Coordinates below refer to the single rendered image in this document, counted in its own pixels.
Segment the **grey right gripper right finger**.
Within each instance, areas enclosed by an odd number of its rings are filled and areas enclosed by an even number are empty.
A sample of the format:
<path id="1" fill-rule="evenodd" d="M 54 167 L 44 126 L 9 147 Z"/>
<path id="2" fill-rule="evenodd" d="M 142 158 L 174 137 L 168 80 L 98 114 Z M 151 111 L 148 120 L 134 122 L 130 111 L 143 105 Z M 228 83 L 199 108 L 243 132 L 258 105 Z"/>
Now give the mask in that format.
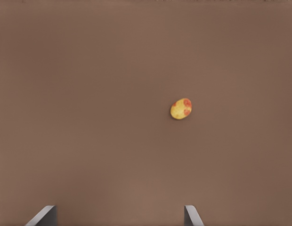
<path id="1" fill-rule="evenodd" d="M 184 226 L 204 226 L 204 223 L 194 205 L 184 206 Z"/>

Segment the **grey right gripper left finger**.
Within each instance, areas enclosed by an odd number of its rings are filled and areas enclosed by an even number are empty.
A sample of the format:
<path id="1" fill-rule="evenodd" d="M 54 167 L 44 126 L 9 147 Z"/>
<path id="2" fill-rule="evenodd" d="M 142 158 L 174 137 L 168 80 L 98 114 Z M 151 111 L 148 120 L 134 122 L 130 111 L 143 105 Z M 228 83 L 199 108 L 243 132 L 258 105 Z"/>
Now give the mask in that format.
<path id="1" fill-rule="evenodd" d="M 56 205 L 45 206 L 25 226 L 57 226 Z"/>

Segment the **yellow potato with red spots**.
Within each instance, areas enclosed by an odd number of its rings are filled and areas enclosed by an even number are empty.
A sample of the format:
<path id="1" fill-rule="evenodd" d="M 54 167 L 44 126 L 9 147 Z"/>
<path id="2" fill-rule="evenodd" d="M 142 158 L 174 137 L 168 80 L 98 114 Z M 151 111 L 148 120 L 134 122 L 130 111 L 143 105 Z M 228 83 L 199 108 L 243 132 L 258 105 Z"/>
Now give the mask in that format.
<path id="1" fill-rule="evenodd" d="M 192 102 L 188 98 L 182 98 L 172 104 L 170 114 L 173 119 L 181 120 L 186 118 L 192 111 Z"/>

